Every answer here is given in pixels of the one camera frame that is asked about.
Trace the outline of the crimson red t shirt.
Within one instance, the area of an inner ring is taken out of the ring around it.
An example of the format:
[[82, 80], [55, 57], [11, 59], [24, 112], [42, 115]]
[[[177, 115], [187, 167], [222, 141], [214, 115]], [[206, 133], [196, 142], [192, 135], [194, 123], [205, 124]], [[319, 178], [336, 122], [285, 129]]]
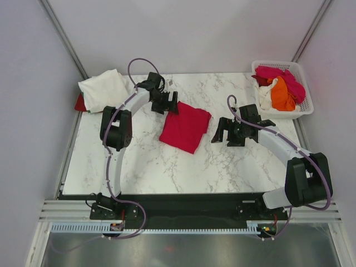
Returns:
[[178, 102], [178, 114], [169, 112], [159, 140], [167, 145], [190, 154], [197, 150], [201, 139], [207, 133], [211, 113]]

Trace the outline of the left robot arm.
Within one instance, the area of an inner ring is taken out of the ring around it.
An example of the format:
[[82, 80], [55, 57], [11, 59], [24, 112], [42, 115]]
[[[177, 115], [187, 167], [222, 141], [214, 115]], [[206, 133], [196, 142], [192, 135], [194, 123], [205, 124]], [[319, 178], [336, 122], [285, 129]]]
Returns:
[[106, 106], [102, 112], [100, 139], [108, 152], [105, 168], [105, 180], [96, 204], [110, 219], [118, 218], [122, 213], [123, 201], [116, 201], [121, 193], [121, 168], [123, 156], [133, 136], [132, 117], [144, 105], [151, 102], [151, 111], [164, 114], [178, 114], [177, 92], [164, 91], [165, 79], [158, 73], [150, 72], [147, 79], [136, 84], [131, 94], [119, 107]]

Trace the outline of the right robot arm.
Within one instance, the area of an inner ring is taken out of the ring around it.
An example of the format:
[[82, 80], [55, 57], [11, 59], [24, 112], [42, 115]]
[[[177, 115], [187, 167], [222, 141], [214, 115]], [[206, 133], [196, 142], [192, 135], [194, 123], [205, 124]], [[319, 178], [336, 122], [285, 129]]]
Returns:
[[239, 107], [239, 113], [231, 107], [233, 119], [221, 117], [212, 143], [222, 142], [227, 133], [228, 147], [243, 147], [246, 139], [266, 147], [286, 167], [283, 187], [264, 192], [255, 204], [256, 215], [269, 218], [275, 209], [301, 207], [324, 211], [331, 204], [332, 182], [327, 157], [299, 147], [283, 135], [271, 120], [263, 120], [255, 104]]

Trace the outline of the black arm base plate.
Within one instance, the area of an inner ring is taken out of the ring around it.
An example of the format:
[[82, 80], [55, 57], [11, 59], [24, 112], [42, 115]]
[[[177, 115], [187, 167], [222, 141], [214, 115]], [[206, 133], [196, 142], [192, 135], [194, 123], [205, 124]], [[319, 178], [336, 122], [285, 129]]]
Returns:
[[283, 208], [263, 206], [262, 193], [218, 194], [137, 194], [119, 195], [118, 209], [92, 204], [92, 220], [124, 220], [138, 229], [148, 225], [173, 228], [213, 228], [242, 226], [247, 221], [282, 221]]

